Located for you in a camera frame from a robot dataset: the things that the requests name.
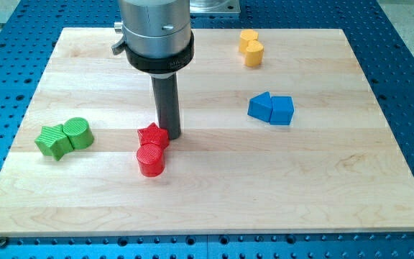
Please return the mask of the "black clamp ring mount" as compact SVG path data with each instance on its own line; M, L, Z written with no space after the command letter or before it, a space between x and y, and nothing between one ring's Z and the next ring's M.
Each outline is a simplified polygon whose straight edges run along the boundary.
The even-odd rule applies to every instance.
M147 58L141 56L129 48L125 43L124 37L112 45L111 50L114 55L125 52L129 64L139 71L153 75L163 75L176 73L191 62L195 53L194 42L194 34L191 33L188 45L179 53L166 58Z

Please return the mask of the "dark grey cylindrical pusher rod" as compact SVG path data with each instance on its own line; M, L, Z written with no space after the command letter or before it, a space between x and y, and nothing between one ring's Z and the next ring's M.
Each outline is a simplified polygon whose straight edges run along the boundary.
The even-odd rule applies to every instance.
M170 140L175 140L181 135L177 75L152 74L151 80L158 125L167 130Z

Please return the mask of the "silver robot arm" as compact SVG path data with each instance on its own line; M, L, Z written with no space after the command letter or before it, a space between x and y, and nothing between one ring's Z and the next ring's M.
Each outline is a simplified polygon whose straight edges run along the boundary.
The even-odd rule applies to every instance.
M118 0L121 39L112 53L150 75L159 127L171 140L181 135L177 72L193 59L189 0Z

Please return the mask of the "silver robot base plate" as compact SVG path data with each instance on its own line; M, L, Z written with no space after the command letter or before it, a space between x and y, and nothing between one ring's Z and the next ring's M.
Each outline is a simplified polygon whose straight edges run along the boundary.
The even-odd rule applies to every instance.
M192 14L239 14L240 0L190 0Z

